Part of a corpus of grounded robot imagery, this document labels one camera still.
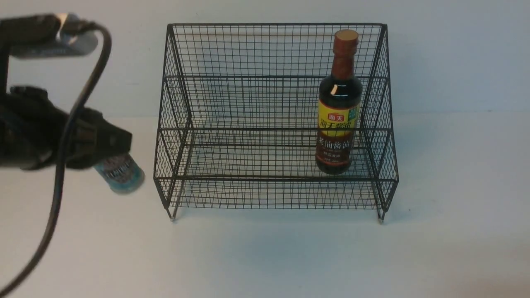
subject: white table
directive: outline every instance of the white table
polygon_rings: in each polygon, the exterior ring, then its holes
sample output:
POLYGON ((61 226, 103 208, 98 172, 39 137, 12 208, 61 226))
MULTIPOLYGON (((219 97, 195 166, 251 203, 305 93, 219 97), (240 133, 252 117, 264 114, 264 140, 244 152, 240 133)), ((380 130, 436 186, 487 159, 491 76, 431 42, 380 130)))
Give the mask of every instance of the white table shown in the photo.
MULTIPOLYGON (((172 224, 151 179, 155 118, 134 133, 148 179, 118 196, 68 171, 50 249, 12 296, 526 297, 530 113, 394 115, 400 184, 375 211, 182 208, 172 224)), ((0 171, 0 283, 48 216, 53 170, 0 171)))

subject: bottle neck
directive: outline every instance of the bottle neck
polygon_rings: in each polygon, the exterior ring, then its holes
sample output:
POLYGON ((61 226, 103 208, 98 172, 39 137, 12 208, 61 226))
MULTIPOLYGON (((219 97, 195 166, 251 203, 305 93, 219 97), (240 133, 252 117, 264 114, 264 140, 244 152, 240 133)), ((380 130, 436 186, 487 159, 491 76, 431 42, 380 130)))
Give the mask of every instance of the bottle neck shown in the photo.
POLYGON ((353 56, 337 56, 333 58, 331 74, 338 80, 346 81, 351 78, 354 70, 353 56))

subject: blue can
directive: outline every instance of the blue can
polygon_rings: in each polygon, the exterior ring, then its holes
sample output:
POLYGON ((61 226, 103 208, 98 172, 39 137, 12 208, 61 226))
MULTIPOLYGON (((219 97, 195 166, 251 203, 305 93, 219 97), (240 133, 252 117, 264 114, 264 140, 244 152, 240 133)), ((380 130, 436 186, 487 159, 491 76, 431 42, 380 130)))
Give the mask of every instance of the blue can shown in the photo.
POLYGON ((118 194, 137 190, 145 180, 143 170, 129 154, 106 159, 94 168, 118 194))

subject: black wire rack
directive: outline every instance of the black wire rack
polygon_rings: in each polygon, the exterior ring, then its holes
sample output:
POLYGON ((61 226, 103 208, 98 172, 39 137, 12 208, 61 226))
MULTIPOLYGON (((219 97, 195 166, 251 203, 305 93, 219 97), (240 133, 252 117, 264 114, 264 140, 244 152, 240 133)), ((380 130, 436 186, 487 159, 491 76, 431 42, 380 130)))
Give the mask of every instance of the black wire rack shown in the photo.
POLYGON ((384 24, 170 24, 154 180, 177 209, 375 209, 399 180, 384 24), (356 30, 364 94, 350 169, 315 164, 318 87, 333 35, 356 30))

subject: bottle label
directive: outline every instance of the bottle label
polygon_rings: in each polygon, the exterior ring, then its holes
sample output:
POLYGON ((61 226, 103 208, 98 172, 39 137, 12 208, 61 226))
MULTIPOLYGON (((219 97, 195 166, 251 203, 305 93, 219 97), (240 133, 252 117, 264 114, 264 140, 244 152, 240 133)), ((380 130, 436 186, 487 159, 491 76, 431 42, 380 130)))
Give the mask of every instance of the bottle label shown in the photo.
POLYGON ((348 128, 355 128, 359 106, 335 109, 319 100, 319 128, 341 128, 344 130, 322 130, 324 135, 342 137, 351 134, 348 128))
POLYGON ((350 162, 359 105, 345 109, 326 106, 319 100, 319 128, 344 130, 319 130, 316 138, 316 158, 328 165, 344 165, 350 162))

